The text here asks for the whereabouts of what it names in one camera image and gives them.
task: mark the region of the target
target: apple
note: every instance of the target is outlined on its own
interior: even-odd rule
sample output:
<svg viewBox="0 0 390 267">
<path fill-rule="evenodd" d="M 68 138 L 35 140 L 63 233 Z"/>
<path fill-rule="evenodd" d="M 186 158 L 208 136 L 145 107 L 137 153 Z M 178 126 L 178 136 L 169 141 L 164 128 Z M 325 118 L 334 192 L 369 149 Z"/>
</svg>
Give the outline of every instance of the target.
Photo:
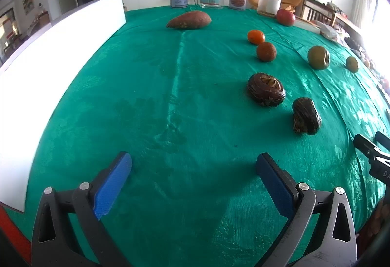
<svg viewBox="0 0 390 267">
<path fill-rule="evenodd" d="M 284 8 L 281 8 L 276 13 L 276 19 L 278 23 L 284 26 L 292 26 L 295 23 L 295 15 Z"/>
</svg>

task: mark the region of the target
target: metal screw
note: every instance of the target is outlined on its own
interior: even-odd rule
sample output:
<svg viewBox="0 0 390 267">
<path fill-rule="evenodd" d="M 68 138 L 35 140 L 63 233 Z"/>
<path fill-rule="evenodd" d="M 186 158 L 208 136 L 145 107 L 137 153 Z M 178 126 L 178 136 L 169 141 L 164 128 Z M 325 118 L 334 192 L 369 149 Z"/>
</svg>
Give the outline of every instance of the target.
<svg viewBox="0 0 390 267">
<path fill-rule="evenodd" d="M 53 188 L 52 187 L 47 187 L 46 189 L 44 189 L 43 191 L 45 194 L 50 194 L 53 192 Z"/>
<path fill-rule="evenodd" d="M 307 183 L 304 183 L 304 182 L 301 182 L 299 185 L 298 185 L 299 189 L 303 190 L 303 191 L 307 191 L 309 189 L 309 185 Z"/>
<path fill-rule="evenodd" d="M 80 185 L 80 189 L 81 190 L 87 190 L 89 188 L 89 183 L 88 182 L 83 182 L 81 185 Z"/>
<path fill-rule="evenodd" d="M 342 187 L 336 187 L 336 192 L 338 193 L 338 194 L 344 194 L 344 189 L 342 188 Z"/>
</svg>

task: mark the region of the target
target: white sheer curtain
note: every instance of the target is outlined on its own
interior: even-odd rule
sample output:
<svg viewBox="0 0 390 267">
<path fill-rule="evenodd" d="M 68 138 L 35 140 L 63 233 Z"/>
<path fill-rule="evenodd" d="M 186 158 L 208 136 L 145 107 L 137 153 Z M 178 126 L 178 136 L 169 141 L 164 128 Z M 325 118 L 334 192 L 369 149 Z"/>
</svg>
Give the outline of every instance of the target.
<svg viewBox="0 0 390 267">
<path fill-rule="evenodd" d="M 355 0 L 351 21 L 359 28 L 369 26 L 374 16 L 376 0 Z"/>
</svg>

